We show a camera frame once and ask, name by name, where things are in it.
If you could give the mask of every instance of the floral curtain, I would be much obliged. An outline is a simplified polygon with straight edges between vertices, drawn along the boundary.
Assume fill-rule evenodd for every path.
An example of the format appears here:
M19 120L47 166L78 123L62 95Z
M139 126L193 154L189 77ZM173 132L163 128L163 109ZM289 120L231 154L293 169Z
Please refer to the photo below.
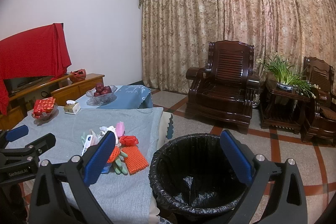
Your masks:
M255 47L254 58L283 53L301 70L304 56L336 65L335 0L142 0L142 79L188 92L185 73L203 67L223 39ZM255 70L260 73L259 64Z

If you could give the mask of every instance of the dark wooden chair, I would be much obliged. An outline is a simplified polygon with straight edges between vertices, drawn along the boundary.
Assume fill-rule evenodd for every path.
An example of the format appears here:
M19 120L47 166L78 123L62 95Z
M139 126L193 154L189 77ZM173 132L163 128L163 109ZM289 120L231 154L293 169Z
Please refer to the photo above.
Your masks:
M211 42L208 64L187 70L186 78L193 83L186 116L200 114L232 122L246 134L254 95L259 88L259 76L253 73L253 58L254 46L240 41Z
M316 57L305 57L303 66L307 80L317 84L320 90L313 89L316 99L311 99L306 108L306 119L301 128L301 139L308 142L313 136L333 139L336 144L336 105L332 98L334 68Z

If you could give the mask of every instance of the table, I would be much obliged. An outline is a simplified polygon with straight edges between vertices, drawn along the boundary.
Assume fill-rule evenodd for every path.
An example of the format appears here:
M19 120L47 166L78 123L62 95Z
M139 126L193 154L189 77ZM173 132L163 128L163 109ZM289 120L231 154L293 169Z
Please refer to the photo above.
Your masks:
M100 109L137 109L152 108L151 90L143 85L117 85L115 92L116 99L104 105L91 106L87 102L90 99L85 94L78 98L81 108L100 108Z
M278 104L277 98L287 98L288 102L285 105ZM299 134L305 121L307 102L310 102L310 98L300 95L296 90L282 90L277 86L277 81L266 80L265 89L260 95L261 128L269 126L292 128L295 134Z
M29 134L9 143L7 148L24 147L27 143L52 132L56 137L56 145L40 155L39 159L48 159L51 163L65 162L72 155L82 151L80 136L83 132L93 129L98 133L102 125L115 125L118 121L123 121L127 135L137 136L138 148L150 163L153 153L164 144L172 117L171 113L163 112L163 108L81 109L76 115L64 113L63 107L58 107L58 110L56 117L39 126L34 123L31 115L28 115L17 126L27 125ZM90 185L91 192L114 223L159 222L156 216L159 211L152 196L148 172L149 167L132 176L118 176L112 172L101 175L96 184ZM70 204L76 207L68 184L63 184L63 187Z

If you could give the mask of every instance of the red cloth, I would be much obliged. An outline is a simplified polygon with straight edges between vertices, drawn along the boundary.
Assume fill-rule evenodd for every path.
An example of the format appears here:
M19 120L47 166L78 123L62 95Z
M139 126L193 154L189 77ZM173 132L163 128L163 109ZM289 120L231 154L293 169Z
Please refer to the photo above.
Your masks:
M31 29L0 41L0 111L7 114L8 92L3 79L61 77L71 65L62 24Z

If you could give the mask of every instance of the wooden cabinet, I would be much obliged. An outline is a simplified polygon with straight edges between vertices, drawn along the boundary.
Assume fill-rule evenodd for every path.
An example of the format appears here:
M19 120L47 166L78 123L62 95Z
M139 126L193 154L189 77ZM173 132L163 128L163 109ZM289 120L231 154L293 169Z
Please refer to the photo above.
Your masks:
M7 112L7 115L0 115L0 129L12 129L24 118L21 107L17 106Z
M46 86L50 86L54 83L58 83L60 89L52 91L51 95L56 99L56 103L59 106L65 106L67 104L67 100L77 100L79 97L83 96L88 90L93 89L98 82L103 83L103 77L105 75L99 75L96 73L90 73L86 75L86 79L77 83L71 83L69 75L64 75L63 77L50 81L50 78L44 79L42 82L31 86L29 88L25 88L22 91L16 93L14 96L9 98L11 102L12 109L9 108L7 115L0 114L0 129L12 129L19 122L23 120L25 117L23 113L23 109L25 108L25 101L23 100L22 104L17 106L20 98L23 98L24 95L31 93L33 91L39 90L41 88L45 88Z
M71 86L59 92L55 90L51 93L51 95L55 98L56 104L59 106L65 106L67 104L67 100L77 100L81 96L81 93L79 86Z
M92 90L96 86L96 84L99 82L103 83L103 80L102 79L91 80L89 82L83 83L82 85L79 85L79 91L80 91L81 96L83 96L88 90Z
M91 73L86 76L86 79L80 82L72 83L61 89L51 92L51 95L55 98L55 102L59 106L65 106L67 100L77 100L83 96L88 90L92 90L97 83L103 82L104 75Z

